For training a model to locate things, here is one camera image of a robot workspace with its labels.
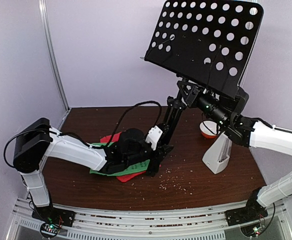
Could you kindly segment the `green paper sheet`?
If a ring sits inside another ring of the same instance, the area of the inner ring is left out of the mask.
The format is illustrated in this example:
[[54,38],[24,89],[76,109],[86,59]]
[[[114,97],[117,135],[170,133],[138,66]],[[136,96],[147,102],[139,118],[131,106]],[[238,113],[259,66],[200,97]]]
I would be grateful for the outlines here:
[[90,174],[103,176],[124,176],[146,171],[150,160],[138,155],[140,150],[127,150],[121,147],[118,142],[111,142],[106,147],[106,143],[92,143],[92,148],[105,151],[107,164],[100,170],[90,169]]

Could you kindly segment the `red paper sheet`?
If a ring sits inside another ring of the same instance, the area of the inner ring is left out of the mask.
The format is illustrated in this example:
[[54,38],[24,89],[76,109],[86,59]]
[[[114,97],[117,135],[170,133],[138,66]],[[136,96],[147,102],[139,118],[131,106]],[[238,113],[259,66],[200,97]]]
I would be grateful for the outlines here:
[[[119,139],[119,136],[120,136],[121,132],[119,133],[116,133],[114,135],[114,141],[116,142],[118,139]],[[100,139],[100,143],[106,143],[109,139],[111,138],[111,135],[107,135],[107,136],[104,136]],[[140,172],[136,172],[136,173],[131,173],[131,174],[127,174],[127,175],[122,175],[122,176],[116,176],[116,178],[122,182],[122,183],[126,183],[128,182],[129,180],[139,176],[139,175],[142,175],[144,174],[145,171],[140,171]]]

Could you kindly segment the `black perforated music stand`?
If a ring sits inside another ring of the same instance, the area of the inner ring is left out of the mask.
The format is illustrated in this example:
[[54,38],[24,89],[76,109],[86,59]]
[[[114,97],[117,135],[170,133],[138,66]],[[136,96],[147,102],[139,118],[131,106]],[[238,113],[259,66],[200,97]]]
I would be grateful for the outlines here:
[[[257,2],[168,0],[144,59],[173,72],[179,81],[203,86],[216,97],[233,98],[241,87],[263,16]],[[179,89],[176,97],[167,98],[166,142],[185,108]]]

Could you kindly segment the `grey metronome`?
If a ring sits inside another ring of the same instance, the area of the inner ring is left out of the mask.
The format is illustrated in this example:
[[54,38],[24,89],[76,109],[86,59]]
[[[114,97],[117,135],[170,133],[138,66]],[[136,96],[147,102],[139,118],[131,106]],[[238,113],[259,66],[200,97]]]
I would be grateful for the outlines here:
[[202,161],[212,173],[221,173],[228,165],[232,141],[222,133],[203,155]]

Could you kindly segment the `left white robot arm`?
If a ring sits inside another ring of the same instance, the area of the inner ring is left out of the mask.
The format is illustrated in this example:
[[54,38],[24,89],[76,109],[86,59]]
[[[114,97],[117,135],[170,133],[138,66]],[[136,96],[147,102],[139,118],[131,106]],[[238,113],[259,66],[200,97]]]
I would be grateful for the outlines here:
[[13,167],[24,179],[39,215],[47,222],[53,222],[58,218],[58,211],[53,207],[40,170],[43,157],[66,160],[106,175],[148,161],[146,171],[153,176],[174,148],[165,140],[167,130],[165,124],[153,126],[147,134],[129,128],[119,134],[117,141],[96,145],[83,141],[74,133],[60,132],[42,117],[15,137]]

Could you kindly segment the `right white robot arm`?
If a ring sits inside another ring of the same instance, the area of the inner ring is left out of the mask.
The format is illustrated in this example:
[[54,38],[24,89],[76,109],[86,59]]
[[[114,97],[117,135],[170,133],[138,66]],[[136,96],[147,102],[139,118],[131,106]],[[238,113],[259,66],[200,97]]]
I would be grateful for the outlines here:
[[[190,108],[199,108],[229,140],[243,147],[262,148],[292,156],[292,130],[276,127],[259,117],[241,114],[249,95],[238,87],[234,97],[206,90],[187,79],[177,82],[181,97]],[[254,220],[266,207],[292,195],[292,171],[272,184],[254,190],[242,210],[245,220]]]

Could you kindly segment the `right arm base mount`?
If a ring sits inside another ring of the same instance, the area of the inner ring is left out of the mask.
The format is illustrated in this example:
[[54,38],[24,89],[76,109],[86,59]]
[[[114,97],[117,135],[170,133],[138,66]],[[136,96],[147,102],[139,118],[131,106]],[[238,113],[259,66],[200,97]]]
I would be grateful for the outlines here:
[[265,208],[241,207],[230,209],[225,212],[228,226],[241,225],[259,220],[260,217],[267,217],[268,212]]

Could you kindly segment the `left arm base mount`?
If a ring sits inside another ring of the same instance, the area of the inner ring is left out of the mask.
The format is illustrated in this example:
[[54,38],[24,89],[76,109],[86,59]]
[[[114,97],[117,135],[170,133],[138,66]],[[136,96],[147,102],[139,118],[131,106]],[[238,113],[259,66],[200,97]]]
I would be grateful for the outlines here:
[[41,220],[47,224],[72,227],[76,213],[61,208],[40,207],[32,212],[32,218]]

